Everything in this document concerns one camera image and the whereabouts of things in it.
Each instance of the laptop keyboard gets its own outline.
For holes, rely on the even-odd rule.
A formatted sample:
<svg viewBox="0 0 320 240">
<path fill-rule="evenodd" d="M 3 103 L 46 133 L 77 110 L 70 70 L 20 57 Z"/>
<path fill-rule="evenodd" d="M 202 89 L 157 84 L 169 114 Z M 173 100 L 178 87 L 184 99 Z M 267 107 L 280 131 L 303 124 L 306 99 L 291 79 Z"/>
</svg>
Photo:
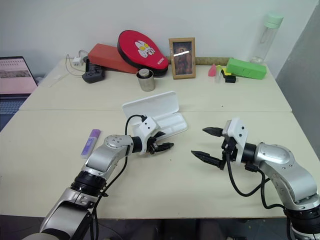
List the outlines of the laptop keyboard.
<svg viewBox="0 0 320 240">
<path fill-rule="evenodd" d="M 15 114 L 24 101 L 0 101 L 0 114 Z"/>
</svg>

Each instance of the red ping pong paddle case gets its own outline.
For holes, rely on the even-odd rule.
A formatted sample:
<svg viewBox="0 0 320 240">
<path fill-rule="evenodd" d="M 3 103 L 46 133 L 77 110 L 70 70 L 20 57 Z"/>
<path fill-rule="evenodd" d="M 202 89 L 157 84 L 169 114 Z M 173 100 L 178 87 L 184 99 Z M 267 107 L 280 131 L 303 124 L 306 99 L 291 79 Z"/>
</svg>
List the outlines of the red ping pong paddle case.
<svg viewBox="0 0 320 240">
<path fill-rule="evenodd" d="M 138 31 L 120 33 L 117 49 L 124 61 L 138 69 L 150 69 L 155 76 L 162 76 L 168 70 L 168 59 L 149 37 Z"/>
</svg>

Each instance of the floor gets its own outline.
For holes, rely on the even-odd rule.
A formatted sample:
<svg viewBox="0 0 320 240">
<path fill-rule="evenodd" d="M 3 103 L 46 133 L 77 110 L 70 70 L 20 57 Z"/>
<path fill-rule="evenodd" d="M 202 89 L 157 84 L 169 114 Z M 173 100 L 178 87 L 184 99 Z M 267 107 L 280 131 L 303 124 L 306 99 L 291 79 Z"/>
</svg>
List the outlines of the floor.
<svg viewBox="0 0 320 240">
<path fill-rule="evenodd" d="M 39 231 L 43 218 L 0 215 L 0 240 L 21 240 Z M 248 240 L 286 240 L 286 219 L 99 220 L 99 240 L 220 240 L 220 235 Z M 85 240 L 90 240 L 87 232 Z"/>
</svg>

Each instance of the water bottle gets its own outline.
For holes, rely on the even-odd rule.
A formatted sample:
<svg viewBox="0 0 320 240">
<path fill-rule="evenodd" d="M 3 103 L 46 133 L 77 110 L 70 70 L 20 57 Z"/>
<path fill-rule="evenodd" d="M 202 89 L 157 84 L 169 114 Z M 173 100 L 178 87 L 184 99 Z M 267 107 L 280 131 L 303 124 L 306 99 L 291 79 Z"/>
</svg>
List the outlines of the water bottle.
<svg viewBox="0 0 320 240">
<path fill-rule="evenodd" d="M 283 16 L 276 13 L 267 15 L 262 34 L 250 60 L 251 63 L 262 64 L 264 62 L 283 19 Z"/>
</svg>

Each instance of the green block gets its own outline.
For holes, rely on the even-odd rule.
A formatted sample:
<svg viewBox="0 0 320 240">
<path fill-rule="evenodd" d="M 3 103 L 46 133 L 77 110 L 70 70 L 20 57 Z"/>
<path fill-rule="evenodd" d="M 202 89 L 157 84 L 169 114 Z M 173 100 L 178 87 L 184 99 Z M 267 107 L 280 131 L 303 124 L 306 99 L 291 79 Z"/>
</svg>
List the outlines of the green block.
<svg viewBox="0 0 320 240">
<path fill-rule="evenodd" d="M 251 79 L 263 79 L 267 74 L 266 66 L 230 58 L 226 71 L 228 73 Z"/>
</svg>

